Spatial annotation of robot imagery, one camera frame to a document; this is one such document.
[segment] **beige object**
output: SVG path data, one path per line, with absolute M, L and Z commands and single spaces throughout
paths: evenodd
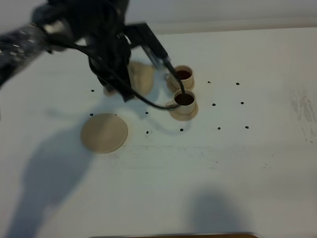
M 198 113 L 198 105 L 195 94 L 185 89 L 186 95 L 183 95 L 181 90 L 175 92 L 173 101 L 169 105 L 181 104 L 182 106 L 170 111 L 170 115 L 179 121 L 188 121 L 193 119 Z
M 154 85 L 154 67 L 141 62 L 131 61 L 128 65 L 128 72 L 131 87 L 142 96 L 147 96 L 152 91 Z M 104 88 L 106 96 L 116 93 L 116 91 L 108 92 Z
M 178 77 L 182 80 L 185 89 L 192 90 L 195 87 L 194 73 L 191 67 L 188 67 L 186 65 L 179 65 L 175 67 L 175 71 Z M 170 75 L 168 77 L 167 86 L 172 92 L 180 89 L 180 85 L 173 75 Z
M 88 120 L 81 131 L 82 143 L 98 154 L 117 150 L 128 136 L 127 124 L 114 114 L 99 114 Z

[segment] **wall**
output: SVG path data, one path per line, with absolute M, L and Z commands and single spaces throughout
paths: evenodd
M 42 0 L 1 0 L 0 31 L 29 19 Z M 131 0 L 128 21 L 183 23 L 317 17 L 316 0 Z

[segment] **white tabletop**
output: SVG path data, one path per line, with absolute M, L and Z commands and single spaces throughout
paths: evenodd
M 73 50 L 43 55 L 2 88 L 0 237 L 317 236 L 317 28 L 159 39 L 194 70 L 190 122 L 106 98 Z M 132 58 L 148 62 L 141 50 Z M 171 97 L 157 73 L 148 98 Z M 126 121 L 119 150 L 83 148 L 91 113 Z

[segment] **black wire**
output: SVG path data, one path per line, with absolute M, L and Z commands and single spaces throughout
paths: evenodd
M 181 105 L 173 105 L 173 106 L 170 106 L 170 107 L 162 107 L 162 106 L 159 106 L 159 105 L 156 105 L 156 104 L 152 103 L 151 101 L 149 101 L 146 98 L 144 98 L 143 96 L 141 96 L 134 89 L 132 89 L 128 85 L 126 85 L 125 82 L 120 78 L 120 76 L 117 75 L 116 72 L 114 72 L 111 68 L 109 68 L 109 66 L 107 64 L 105 64 L 98 56 L 94 55 L 93 53 L 87 51 L 86 49 L 84 49 L 83 47 L 81 47 L 81 46 L 79 46 L 79 45 L 77 45 L 75 43 L 64 41 L 64 40 L 53 40 L 53 41 L 51 41 L 51 43 L 54 44 L 54 45 L 57 45 L 57 46 L 62 46 L 62 47 L 67 47 L 67 48 L 71 48 L 71 49 L 76 49 L 76 50 L 84 53 L 89 58 L 95 60 L 97 63 L 101 64 L 105 69 L 107 69 L 116 79 L 119 80 L 119 82 L 125 87 L 125 89 L 127 91 L 132 93 L 134 96 L 139 98 L 144 103 L 146 103 L 146 104 L 148 104 L 148 105 L 150 105 L 150 106 L 152 106 L 154 108 L 161 109 L 161 110 L 174 110 L 174 109 L 176 109 L 176 108 L 181 106 Z M 102 79 L 102 81 L 106 83 L 106 80 L 103 79 L 100 75 L 97 75 L 97 77 Z

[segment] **brown liquid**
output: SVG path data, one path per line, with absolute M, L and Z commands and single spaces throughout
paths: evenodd
M 177 71 L 176 73 L 177 73 L 177 76 L 180 80 L 185 80 L 185 79 L 188 79 L 192 76 L 191 73 L 184 71 L 184 70 Z
M 194 102 L 194 98 L 189 94 L 179 94 L 175 97 L 175 102 L 179 105 L 187 106 Z

